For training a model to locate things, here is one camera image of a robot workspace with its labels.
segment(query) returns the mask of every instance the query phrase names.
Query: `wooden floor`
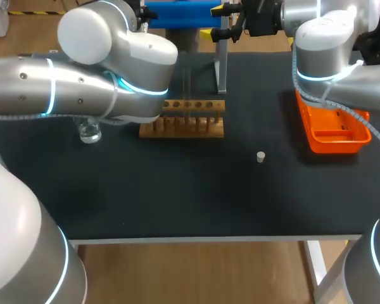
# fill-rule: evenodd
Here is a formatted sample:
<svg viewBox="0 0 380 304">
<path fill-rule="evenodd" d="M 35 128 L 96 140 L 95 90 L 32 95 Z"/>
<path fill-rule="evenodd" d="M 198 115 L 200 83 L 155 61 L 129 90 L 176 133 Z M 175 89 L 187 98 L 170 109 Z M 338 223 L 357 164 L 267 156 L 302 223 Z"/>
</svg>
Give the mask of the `wooden floor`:
<svg viewBox="0 0 380 304">
<path fill-rule="evenodd" d="M 68 8 L 74 0 L 65 0 Z M 60 0 L 11 0 L 11 10 L 62 10 Z M 59 49 L 58 16 L 11 16 L 0 56 Z M 281 32 L 274 37 L 243 35 L 230 51 L 289 51 Z M 213 51 L 201 41 L 200 51 Z M 324 243 L 328 266 L 342 242 Z M 307 304 L 310 279 L 300 244 L 213 243 L 86 246 L 88 304 Z"/>
</svg>

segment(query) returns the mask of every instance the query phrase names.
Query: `blue object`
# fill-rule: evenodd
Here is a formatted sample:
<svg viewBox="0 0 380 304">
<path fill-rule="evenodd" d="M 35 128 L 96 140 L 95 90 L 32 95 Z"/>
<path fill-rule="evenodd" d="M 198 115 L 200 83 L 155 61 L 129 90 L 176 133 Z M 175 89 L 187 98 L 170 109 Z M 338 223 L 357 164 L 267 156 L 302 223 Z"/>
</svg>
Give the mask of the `blue object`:
<svg viewBox="0 0 380 304">
<path fill-rule="evenodd" d="M 151 29 L 200 29 L 221 25 L 221 18 L 213 18 L 210 11 L 221 5 L 219 0 L 145 2 L 145 5 L 159 16 L 151 21 Z"/>
</svg>

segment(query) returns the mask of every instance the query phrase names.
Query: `black table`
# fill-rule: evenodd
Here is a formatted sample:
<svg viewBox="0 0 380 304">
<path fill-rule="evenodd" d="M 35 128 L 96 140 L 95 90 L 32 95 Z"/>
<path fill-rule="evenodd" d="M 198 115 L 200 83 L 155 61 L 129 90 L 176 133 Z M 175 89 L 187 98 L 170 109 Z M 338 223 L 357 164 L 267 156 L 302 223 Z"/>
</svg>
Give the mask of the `black table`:
<svg viewBox="0 0 380 304">
<path fill-rule="evenodd" d="M 192 96 L 214 95 L 212 54 L 193 60 Z M 178 64 L 171 98 L 180 97 Z M 0 122 L 0 153 L 70 239 L 362 234 L 380 216 L 380 143 L 310 152 L 291 53 L 229 54 L 223 139 L 140 139 L 71 119 Z M 370 120 L 380 130 L 380 115 Z M 266 159 L 257 163 L 256 153 Z"/>
</svg>

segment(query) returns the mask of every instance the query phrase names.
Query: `small cylinder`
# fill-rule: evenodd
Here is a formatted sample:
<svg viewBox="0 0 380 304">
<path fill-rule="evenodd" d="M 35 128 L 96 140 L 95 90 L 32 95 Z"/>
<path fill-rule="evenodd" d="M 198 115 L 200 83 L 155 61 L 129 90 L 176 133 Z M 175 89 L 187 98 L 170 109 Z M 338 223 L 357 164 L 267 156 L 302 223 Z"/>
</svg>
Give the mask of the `small cylinder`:
<svg viewBox="0 0 380 304">
<path fill-rule="evenodd" d="M 266 154 L 264 152 L 258 152 L 256 154 L 257 156 L 257 159 L 258 159 L 258 163 L 263 163 L 265 157 L 266 157 Z"/>
</svg>

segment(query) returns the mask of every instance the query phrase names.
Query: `orange tray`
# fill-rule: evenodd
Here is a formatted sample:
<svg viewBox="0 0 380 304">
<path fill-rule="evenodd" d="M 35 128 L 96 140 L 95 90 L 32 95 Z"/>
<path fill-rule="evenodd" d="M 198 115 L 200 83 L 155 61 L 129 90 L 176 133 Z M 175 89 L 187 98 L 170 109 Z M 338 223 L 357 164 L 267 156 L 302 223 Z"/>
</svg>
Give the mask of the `orange tray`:
<svg viewBox="0 0 380 304">
<path fill-rule="evenodd" d="M 318 154 L 353 154 L 368 144 L 371 133 L 358 120 L 342 110 L 325 110 L 307 106 L 296 92 L 311 150 Z M 369 113 L 356 110 L 369 121 Z"/>
</svg>

